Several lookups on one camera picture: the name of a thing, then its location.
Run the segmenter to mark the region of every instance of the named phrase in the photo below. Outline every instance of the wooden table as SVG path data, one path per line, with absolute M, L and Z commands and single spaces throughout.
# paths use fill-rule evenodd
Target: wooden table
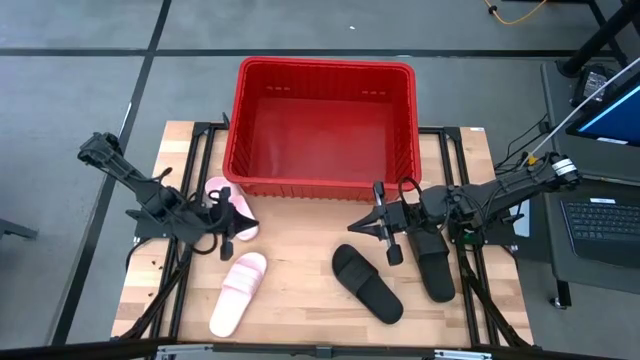
M 167 122 L 154 176 L 173 167 L 165 185 L 180 187 L 193 122 Z M 486 135 L 481 128 L 462 128 L 469 178 L 482 183 L 494 178 Z M 222 175 L 227 133 L 216 132 L 209 176 Z M 199 144 L 191 189 L 195 189 L 203 149 Z M 455 149 L 449 144 L 454 177 L 459 181 Z M 420 135 L 423 188 L 443 184 L 439 142 L 435 135 Z M 416 201 L 411 194 L 409 201 Z M 194 255 L 180 324 L 178 340 L 195 342 L 238 342 L 263 344 L 332 344 L 343 346 L 466 347 L 469 346 L 460 275 L 455 250 L 449 264 L 456 286 L 455 298 L 435 303 L 423 288 L 418 267 L 406 237 L 397 235 L 405 261 L 390 267 L 384 244 L 377 239 L 347 232 L 347 225 L 371 210 L 370 204 L 337 200 L 251 197 L 249 202 L 260 221 L 259 235 L 249 241 L 234 240 L 231 261 L 219 259 L 218 250 L 207 256 Z M 198 247 L 208 248 L 209 238 Z M 386 284 L 404 305 L 402 319 L 385 325 L 364 308 L 333 276 L 331 257 L 344 243 L 356 247 L 378 270 Z M 128 330 L 155 296 L 162 273 L 167 240 L 152 241 L 131 259 L 112 334 Z M 233 261 L 257 251 L 268 259 L 260 289 L 249 305 L 236 332 L 217 338 L 209 332 L 209 319 L 220 285 Z M 525 340 L 532 342 L 529 321 L 518 272 L 512 258 L 498 246 L 484 248 L 491 295 L 506 319 Z M 476 312 L 480 335 L 488 342 L 480 303 Z M 161 334 L 167 334 L 172 299 L 163 317 Z

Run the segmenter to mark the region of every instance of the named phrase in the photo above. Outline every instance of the orange cable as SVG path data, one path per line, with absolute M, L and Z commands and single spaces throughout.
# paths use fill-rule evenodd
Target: orange cable
M 489 0 L 484 0 L 485 4 L 487 4 L 487 6 L 489 7 L 489 9 L 491 9 L 492 5 L 491 3 L 489 3 Z M 502 18 L 500 17 L 500 15 L 498 15 L 498 10 L 494 10 L 492 15 L 495 15 L 496 19 L 498 19 L 498 21 L 500 21 L 502 24 L 504 25 L 515 25 L 523 20 L 525 20 L 526 18 L 528 18 L 529 16 L 533 15 L 534 12 L 538 11 L 538 9 L 540 9 L 540 7 L 542 5 L 544 5 L 547 2 L 547 0 L 542 0 L 542 2 L 540 4 L 538 4 L 538 6 L 534 7 L 533 10 L 529 11 L 529 13 L 523 17 L 521 17 L 518 20 L 514 20 L 514 21 L 504 21 L 502 20 Z

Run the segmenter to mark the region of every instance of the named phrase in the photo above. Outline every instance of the pink slipper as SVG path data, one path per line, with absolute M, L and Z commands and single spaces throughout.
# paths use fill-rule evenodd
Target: pink slipper
M 266 271 L 267 259 L 258 253 L 244 254 L 231 266 L 209 321 L 213 335 L 233 334 Z
M 242 190 L 236 184 L 232 184 L 229 180 L 225 179 L 222 176 L 212 177 L 207 181 L 204 185 L 205 194 L 208 195 L 213 190 L 221 190 L 223 187 L 228 186 L 231 188 L 231 197 L 229 197 L 229 201 L 236 207 L 238 212 L 249 219 L 255 220 L 256 217 L 253 216 L 251 209 L 249 209 L 249 204 L 247 204 L 247 200 L 242 196 Z M 258 235 L 258 227 L 254 226 L 245 231 L 241 231 L 236 234 L 238 239 L 242 241 L 251 240 Z

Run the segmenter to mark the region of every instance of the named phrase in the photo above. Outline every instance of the laptop screen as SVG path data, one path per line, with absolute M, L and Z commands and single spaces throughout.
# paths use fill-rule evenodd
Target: laptop screen
M 640 143 L 640 84 L 579 126 L 577 132 L 611 143 Z

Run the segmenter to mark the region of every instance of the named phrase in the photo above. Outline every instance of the black slipper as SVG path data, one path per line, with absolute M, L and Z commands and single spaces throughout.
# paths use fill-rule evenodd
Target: black slipper
M 351 245 L 340 245 L 333 254 L 331 267 L 338 281 L 380 321 L 393 324 L 400 320 L 404 311 L 400 300 L 358 250 Z
M 449 269 L 449 248 L 442 234 L 414 229 L 407 231 L 407 236 L 429 297 L 439 303 L 452 300 L 456 289 Z

